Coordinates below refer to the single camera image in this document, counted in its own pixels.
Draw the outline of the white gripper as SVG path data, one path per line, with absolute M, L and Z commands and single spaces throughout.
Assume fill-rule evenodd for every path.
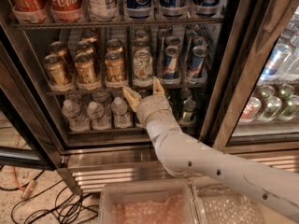
M 146 124 L 147 119 L 155 113 L 163 113 L 171 111 L 172 108 L 165 98 L 164 88 L 160 83 L 159 78 L 153 78 L 153 94 L 144 99 L 141 95 L 127 86 L 122 87 L 122 92 L 130 107 L 142 125 Z

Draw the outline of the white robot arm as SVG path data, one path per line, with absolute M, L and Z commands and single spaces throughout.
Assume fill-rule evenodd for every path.
M 127 86 L 122 92 L 170 175 L 209 176 L 299 222 L 299 174 L 220 152 L 184 133 L 158 78 L 153 79 L 150 96 L 142 97 Z

